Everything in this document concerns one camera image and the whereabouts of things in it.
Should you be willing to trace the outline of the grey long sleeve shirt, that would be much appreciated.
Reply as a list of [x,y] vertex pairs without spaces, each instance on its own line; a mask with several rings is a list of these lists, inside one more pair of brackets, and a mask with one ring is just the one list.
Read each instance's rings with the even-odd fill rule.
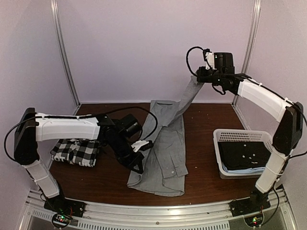
[[188,170],[183,114],[202,87],[192,76],[180,101],[151,101],[142,139],[152,140],[153,147],[143,152],[144,172],[130,172],[129,188],[157,196],[184,195]]

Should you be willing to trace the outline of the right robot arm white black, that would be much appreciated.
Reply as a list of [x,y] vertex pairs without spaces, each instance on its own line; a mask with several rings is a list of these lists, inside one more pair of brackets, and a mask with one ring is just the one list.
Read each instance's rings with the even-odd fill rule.
[[205,66],[196,71],[198,82],[210,83],[213,87],[220,86],[221,95],[229,91],[249,100],[279,124],[272,139],[272,153],[255,184],[257,193],[246,200],[246,208],[252,212],[257,211],[264,204],[263,195],[273,189],[302,137],[303,105],[280,96],[244,73],[235,73],[232,53],[214,53],[209,49],[202,53]]

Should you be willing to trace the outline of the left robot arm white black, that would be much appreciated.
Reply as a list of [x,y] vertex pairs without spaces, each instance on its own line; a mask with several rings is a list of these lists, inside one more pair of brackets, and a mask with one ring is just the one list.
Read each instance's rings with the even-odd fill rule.
[[117,161],[138,174],[143,173],[143,154],[130,145],[128,138],[141,130],[138,120],[131,114],[112,119],[108,114],[64,116],[37,113],[27,108],[20,122],[13,126],[13,156],[10,159],[32,176],[50,204],[59,213],[69,209],[69,202],[58,182],[40,160],[38,142],[52,139],[97,140],[108,145]]

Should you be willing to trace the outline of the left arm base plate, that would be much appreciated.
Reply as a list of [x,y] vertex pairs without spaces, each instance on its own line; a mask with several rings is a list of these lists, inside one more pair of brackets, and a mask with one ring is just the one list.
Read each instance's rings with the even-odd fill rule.
[[46,198],[44,208],[70,217],[83,217],[85,203],[57,196]]

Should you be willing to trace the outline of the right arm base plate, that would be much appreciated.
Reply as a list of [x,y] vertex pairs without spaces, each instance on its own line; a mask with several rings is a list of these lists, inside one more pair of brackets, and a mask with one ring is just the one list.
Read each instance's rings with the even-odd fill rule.
[[260,212],[263,209],[270,208],[271,204],[267,196],[263,194],[251,194],[248,198],[231,201],[229,203],[229,207],[232,216],[236,217],[254,212]]

